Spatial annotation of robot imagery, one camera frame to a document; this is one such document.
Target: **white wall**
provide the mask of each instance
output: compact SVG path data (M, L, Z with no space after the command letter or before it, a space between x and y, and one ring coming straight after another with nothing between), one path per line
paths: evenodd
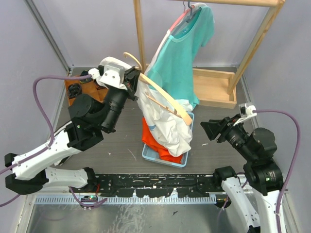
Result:
M43 18L76 67L96 66L107 56L139 55L132 0L35 0ZM209 4L215 35L196 57L196 66L231 66L241 62L267 9ZM166 31L184 10L181 1L141 0L147 62Z
M258 109L288 111L301 125L301 148L288 189L306 233L311 229L310 12L309 0L286 1L245 73ZM275 160L286 174L296 143L295 126L277 114L260 114L258 119L260 125L275 133Z
M35 104L32 83L44 74L65 75L42 31L22 0L5 0L0 7L0 168L9 152L25 153L39 146L48 127ZM57 109L63 83L43 81L38 85L39 99L49 117ZM6 172L0 177L0 203L16 194L5 188ZM16 228L23 198L0 208L2 233Z

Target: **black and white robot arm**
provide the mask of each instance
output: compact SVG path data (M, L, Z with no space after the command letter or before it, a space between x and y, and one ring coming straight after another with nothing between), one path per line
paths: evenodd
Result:
M53 144L48 150L38 156L19 163L22 159L35 154L45 148L47 143L21 155L9 153L5 156L5 165L13 164L12 174L6 177L6 187L12 191L27 195L42 188L52 186L70 186L85 190L92 190L97 185L95 173L91 168L80 170L64 170L49 167L59 160L85 151L104 139L105 133L115 132L115 125L127 99L137 100L137 89L140 70L123 67L110 63L113 71L106 74L104 67L92 69L94 78L100 75L102 83L108 87L104 102L101 103L87 94L79 95L73 105L69 107L71 120L54 133Z
M273 160L277 147L274 134L265 128L256 128L250 136L243 128L242 122L254 117L255 107L240 105L241 114L233 118L201 122L208 138L217 139L218 143L228 141L246 159L243 169L258 205L258 213L243 192L237 174L230 166L217 168L213 174L214 183L221 187L230 197L232 204L245 224L246 233L276 233L276 204L283 186L280 168ZM285 221L282 205L279 211L282 232Z

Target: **orange clothing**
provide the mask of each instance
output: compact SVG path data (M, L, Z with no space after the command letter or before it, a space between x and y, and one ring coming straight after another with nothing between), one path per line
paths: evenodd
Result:
M141 140L143 143L147 144L150 148L152 148L154 151L158 152L160 155L160 159L180 164L182 156L173 157L170 155L169 151L162 145L158 144L157 141L154 139L152 134L149 131L149 127L147 125L147 122L145 118L142 118L142 136Z

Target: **teal garment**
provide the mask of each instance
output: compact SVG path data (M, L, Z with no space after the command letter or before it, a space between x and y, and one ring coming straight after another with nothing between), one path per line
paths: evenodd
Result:
M213 34L212 10L203 6L176 35L169 36L147 77L174 99L189 100L194 108L200 101L193 91L192 64L199 48L205 46Z

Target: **wooden rack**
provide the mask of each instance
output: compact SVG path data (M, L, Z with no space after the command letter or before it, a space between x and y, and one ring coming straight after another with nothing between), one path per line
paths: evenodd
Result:
M142 70L145 70L146 62L140 0L133 0L133 2L140 63L142 64ZM251 42L244 58L242 59L242 62L236 73L196 68L193 69L194 92L200 100L200 105L234 108L237 104L236 85L246 70L251 59L253 58L262 40L266 36L285 0L198 0L196 2L265 6L270 8L265 18L263 19L253 41Z

